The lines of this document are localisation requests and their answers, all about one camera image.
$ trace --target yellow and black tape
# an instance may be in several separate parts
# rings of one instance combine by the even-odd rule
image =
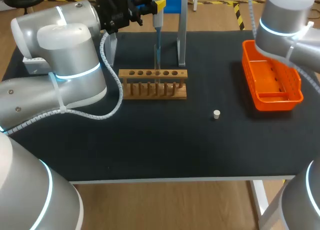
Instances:
[[[47,2],[79,2],[79,1],[84,1],[84,0],[44,0]]]
[[[253,4],[264,4],[265,1],[253,1]],[[197,3],[198,5],[230,5],[233,4],[248,4],[248,1],[201,1]]]
[[[235,12],[235,16],[236,16],[236,19],[238,21],[238,25],[239,25],[239,28],[241,31],[245,30],[245,25],[244,25],[244,21],[242,19],[242,16],[240,14],[240,5],[237,4],[237,3],[234,3],[233,4],[233,9],[234,9],[234,12]]]
[[[84,0],[44,0],[47,2],[79,2]],[[253,4],[264,4],[265,1],[253,1]],[[233,5],[233,4],[248,4],[248,1],[201,1],[198,5]]]

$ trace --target white robotic arm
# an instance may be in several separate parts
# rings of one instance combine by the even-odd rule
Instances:
[[[315,0],[266,0],[255,39],[263,55],[320,73],[320,30],[308,23]]]
[[[119,108],[121,83],[104,55],[103,62],[119,87],[119,101],[105,116],[93,116],[72,108],[93,104],[107,92],[92,38],[100,30],[112,34],[131,22],[142,25],[141,15],[157,15],[161,8],[153,0],[96,0],[47,9],[12,20],[11,29],[26,58],[44,58],[49,76],[12,79],[0,84],[0,131],[11,134],[43,117],[73,113],[96,120],[111,117]]]

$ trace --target wooden peg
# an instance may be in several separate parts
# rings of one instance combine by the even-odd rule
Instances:
[[[151,88],[151,85],[150,85],[150,82],[148,82],[148,87],[147,87],[147,94],[148,94],[148,96],[150,95],[150,88]]]
[[[185,82],[184,79],[181,79],[181,80],[180,80],[179,88],[182,88],[182,86],[184,86],[184,82]]]
[[[123,87],[127,88],[127,79],[126,78],[123,79]]]
[[[168,90],[168,84],[167,84],[167,82],[165,82],[164,83],[164,93],[163,93],[163,95],[167,95],[167,90]]]
[[[156,82],[156,83],[155,83],[155,95],[156,95],[156,96],[158,95],[158,91],[159,91],[159,83]]]
[[[172,84],[172,96],[174,96],[175,93],[176,93],[176,83],[173,82],[173,84]]]
[[[131,92],[131,95],[133,96],[134,95],[134,84],[133,83],[130,84],[130,92]]]
[[[142,83],[139,82],[139,95],[141,95],[141,93],[142,93]]]

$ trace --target gray metal frame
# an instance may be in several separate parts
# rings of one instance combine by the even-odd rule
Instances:
[[[186,66],[186,41],[188,21],[188,0],[181,0],[181,14],[179,15],[179,29],[176,40],[179,66]]]
[[[179,28],[177,32],[177,55],[178,66],[186,66],[186,41],[187,41],[187,21],[188,21],[188,0],[181,0],[181,14],[179,15]],[[117,36],[111,34],[104,43],[105,57],[110,66],[114,66],[117,50]]]

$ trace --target wooden test tube rack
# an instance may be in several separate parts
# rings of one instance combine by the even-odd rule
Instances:
[[[185,81],[188,78],[187,70],[119,70],[122,79],[123,98],[125,100],[185,100],[187,88]],[[147,83],[128,82],[127,79],[153,80]],[[171,79],[176,82],[167,83],[163,80]]]

